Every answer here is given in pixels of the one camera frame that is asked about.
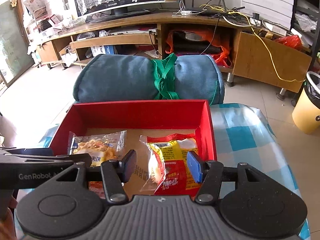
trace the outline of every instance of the cabinet door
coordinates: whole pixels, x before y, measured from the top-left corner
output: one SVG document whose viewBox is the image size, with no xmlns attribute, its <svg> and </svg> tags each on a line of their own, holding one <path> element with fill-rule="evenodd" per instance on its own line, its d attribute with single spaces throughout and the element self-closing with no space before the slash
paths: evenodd
<svg viewBox="0 0 320 240">
<path fill-rule="evenodd" d="M 46 42 L 42 46 L 37 46 L 37 51 L 42 63 L 59 60 L 52 41 Z"/>
<path fill-rule="evenodd" d="M 255 35 L 248 33 L 240 33 L 233 74 L 297 93 L 308 71 L 311 57 L 278 42 L 262 39 L 271 52 L 279 76 L 282 79 L 296 79 L 300 82 L 280 80 L 273 68 L 266 47 Z"/>
</svg>

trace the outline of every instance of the wooden tv cabinet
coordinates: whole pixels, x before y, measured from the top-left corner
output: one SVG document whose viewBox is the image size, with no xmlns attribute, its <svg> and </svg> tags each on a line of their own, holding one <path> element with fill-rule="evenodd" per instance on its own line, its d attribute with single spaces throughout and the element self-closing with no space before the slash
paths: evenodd
<svg viewBox="0 0 320 240">
<path fill-rule="evenodd" d="M 158 45 L 159 52 L 162 55 L 166 55 L 166 38 L 168 32 L 175 26 L 205 25 L 206 27 L 212 26 L 214 28 L 217 24 L 217 20 L 217 18 L 203 16 L 173 17 L 171 12 L 160 12 L 97 24 L 84 24 L 44 41 L 37 50 L 44 64 L 62 63 L 59 51 L 70 44 L 71 48 L 76 50 L 78 56 L 78 60 L 74 64 L 85 66 L 91 60 L 85 57 L 85 52 L 90 46 L 111 44 L 151 45 L 151 40 L 148 34 L 122 34 L 76 41 L 78 34 L 129 25 L 156 24 L 157 34 L 152 36 L 152 42 L 153 44 Z M 278 42 L 263 38 L 272 54 L 273 61 L 280 77 L 286 80 L 298 80 L 295 82 L 282 81 L 276 75 L 269 52 L 262 42 L 255 35 L 250 33 L 252 32 L 251 28 L 230 25 L 222 18 L 220 19 L 218 26 L 226 27 L 225 31 L 228 31 L 231 34 L 229 56 L 232 65 L 231 68 L 220 67 L 222 72 L 228 73 L 227 84 L 229 86 L 233 85 L 233 76 L 237 75 L 275 85 L 295 93 L 299 91 L 311 62 L 310 56 Z"/>
</svg>

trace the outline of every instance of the glass door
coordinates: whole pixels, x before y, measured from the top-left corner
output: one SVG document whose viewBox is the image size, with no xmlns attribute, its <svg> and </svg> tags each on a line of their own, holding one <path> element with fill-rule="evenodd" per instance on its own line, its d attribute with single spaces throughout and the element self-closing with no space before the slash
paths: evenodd
<svg viewBox="0 0 320 240">
<path fill-rule="evenodd" d="M 34 64 L 32 56 L 27 55 L 28 46 L 16 17 L 17 7 L 10 3 L 0 0 L 0 76 L 7 87 Z"/>
</svg>

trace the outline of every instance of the human hand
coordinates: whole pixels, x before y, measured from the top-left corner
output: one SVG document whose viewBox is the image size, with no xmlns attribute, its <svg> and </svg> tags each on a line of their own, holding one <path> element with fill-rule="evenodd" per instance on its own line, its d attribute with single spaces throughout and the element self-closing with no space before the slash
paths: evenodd
<svg viewBox="0 0 320 240">
<path fill-rule="evenodd" d="M 16 208 L 17 201 L 11 197 L 9 207 Z M 14 220 L 11 210 L 8 208 L 4 221 L 0 221 L 0 239 L 1 240 L 16 240 L 14 230 Z"/>
</svg>

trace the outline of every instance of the green strap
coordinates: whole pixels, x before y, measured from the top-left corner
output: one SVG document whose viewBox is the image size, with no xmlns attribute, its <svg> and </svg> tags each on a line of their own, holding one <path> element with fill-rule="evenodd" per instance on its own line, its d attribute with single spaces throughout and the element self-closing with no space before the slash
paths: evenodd
<svg viewBox="0 0 320 240">
<path fill-rule="evenodd" d="M 174 63 L 177 56 L 172 53 L 165 60 L 153 59 L 155 68 L 154 78 L 155 87 L 159 91 L 155 99 L 179 99 L 178 94 L 174 91 Z"/>
</svg>

